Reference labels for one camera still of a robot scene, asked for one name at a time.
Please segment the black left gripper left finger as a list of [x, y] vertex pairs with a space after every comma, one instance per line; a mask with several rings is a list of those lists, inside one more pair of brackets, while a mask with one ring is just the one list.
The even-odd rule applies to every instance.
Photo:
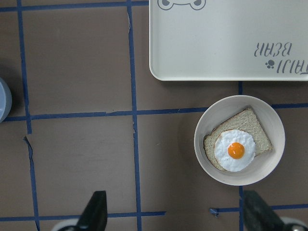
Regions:
[[106, 191], [95, 191], [76, 224], [77, 231], [104, 231], [107, 218]]

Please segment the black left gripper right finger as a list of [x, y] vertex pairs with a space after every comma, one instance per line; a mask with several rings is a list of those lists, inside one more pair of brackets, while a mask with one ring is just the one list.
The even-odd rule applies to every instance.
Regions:
[[284, 222], [256, 191], [244, 191], [243, 220], [248, 231], [282, 231]]

